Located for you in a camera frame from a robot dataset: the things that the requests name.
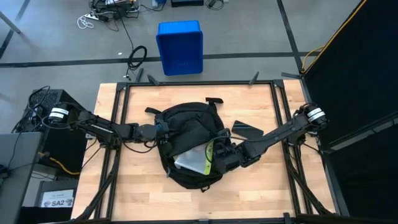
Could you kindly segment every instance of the wooden tabletop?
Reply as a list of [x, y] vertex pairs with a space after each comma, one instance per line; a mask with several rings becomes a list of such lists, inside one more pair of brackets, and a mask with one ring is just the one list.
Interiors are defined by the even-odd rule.
[[[301, 85], [297, 80], [284, 82], [293, 113], [305, 103]], [[101, 84], [95, 114], [111, 119], [115, 89], [115, 83]], [[253, 125], [265, 133], [277, 127], [269, 85], [133, 87], [130, 90], [126, 123], [153, 124], [154, 116], [144, 112], [146, 107], [162, 111], [179, 103], [205, 102], [205, 97], [224, 100], [224, 104], [217, 105], [217, 108], [226, 128], [231, 129], [235, 120]], [[308, 136], [307, 144], [317, 146], [315, 140]], [[142, 144], [130, 146], [135, 150], [146, 150]], [[85, 160], [97, 148], [98, 145], [94, 145], [89, 149]], [[103, 158], [102, 150], [81, 172], [73, 218], [82, 213], [97, 192]], [[327, 209], [334, 212], [320, 156], [313, 149], [302, 146], [302, 162], [309, 188]], [[298, 196], [304, 212], [300, 190]], [[107, 197], [108, 194], [104, 198], [104, 208]], [[270, 147], [260, 161], [252, 166], [227, 173], [205, 193], [187, 190], [166, 178], [157, 148], [147, 154], [122, 148], [112, 220], [273, 218], [281, 217], [284, 212], [294, 216], [281, 143]]]

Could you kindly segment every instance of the white cable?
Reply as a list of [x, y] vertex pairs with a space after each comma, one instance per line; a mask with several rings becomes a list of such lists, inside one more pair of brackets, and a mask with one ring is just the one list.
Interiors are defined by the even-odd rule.
[[81, 29], [86, 29], [87, 27], [94, 28], [92, 23], [86, 21], [85, 16], [80, 16], [79, 19], [77, 19], [77, 26]]
[[101, 12], [101, 13], [96, 13], [96, 12], [91, 12], [93, 15], [103, 15], [103, 14], [108, 14], [108, 13], [115, 13], [115, 12], [111, 12], [111, 11], [109, 11], [109, 12]]

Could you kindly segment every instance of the blue plastic crate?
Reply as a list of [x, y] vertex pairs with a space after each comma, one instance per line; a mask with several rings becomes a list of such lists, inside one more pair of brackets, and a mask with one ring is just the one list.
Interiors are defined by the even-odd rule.
[[162, 22], [156, 41], [165, 75], [203, 71], [203, 34], [198, 21]]

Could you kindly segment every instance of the yellow cable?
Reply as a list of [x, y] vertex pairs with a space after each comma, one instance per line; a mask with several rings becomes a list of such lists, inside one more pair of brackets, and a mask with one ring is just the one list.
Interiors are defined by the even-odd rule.
[[348, 24], [350, 20], [356, 15], [356, 13], [362, 8], [362, 6], [367, 2], [368, 0], [364, 0], [358, 8], [354, 11], [354, 13], [347, 19], [347, 21], [337, 30], [337, 32], [331, 37], [331, 39], [328, 41], [328, 43], [325, 45], [325, 47], [322, 49], [322, 51], [319, 53], [319, 55], [314, 59], [314, 61], [311, 62], [311, 64], [308, 66], [306, 70], [304, 70], [302, 73], [307, 73], [308, 70], [312, 67], [312, 65], [318, 60], [318, 58], [321, 56], [321, 54], [328, 48], [330, 43], [335, 39], [335, 37], [340, 33], [340, 31]]
[[307, 61], [307, 57], [308, 57], [310, 54], [312, 54], [312, 52], [314, 52], [314, 51], [316, 51], [316, 50], [319, 50], [319, 49], [321, 49], [321, 48], [323, 48], [323, 47], [324, 47], [324, 46], [317, 47], [317, 48], [311, 50], [308, 54], [306, 54], [306, 56], [304, 57], [304, 60], [303, 60], [303, 64], [301, 65], [301, 71], [305, 71], [304, 66], [305, 66], [305, 62]]
[[[38, 153], [40, 156], [45, 156], [45, 154], [44, 154], [43, 152], [37, 152], [37, 153]], [[67, 172], [67, 173], [70, 174], [70, 175], [79, 175], [79, 174], [80, 174], [80, 172], [70, 172], [60, 161], [58, 161], [58, 160], [56, 160], [56, 159], [54, 159], [54, 158], [52, 158], [52, 157], [49, 157], [49, 159], [50, 159], [51, 161], [57, 163], [65, 172]]]

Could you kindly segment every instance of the black curtain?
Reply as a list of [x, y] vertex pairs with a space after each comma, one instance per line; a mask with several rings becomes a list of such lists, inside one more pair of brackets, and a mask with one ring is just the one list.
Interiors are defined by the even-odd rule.
[[330, 154], [352, 217], [396, 220], [398, 125]]
[[396, 0], [368, 0], [304, 76], [330, 123], [324, 146], [398, 110]]

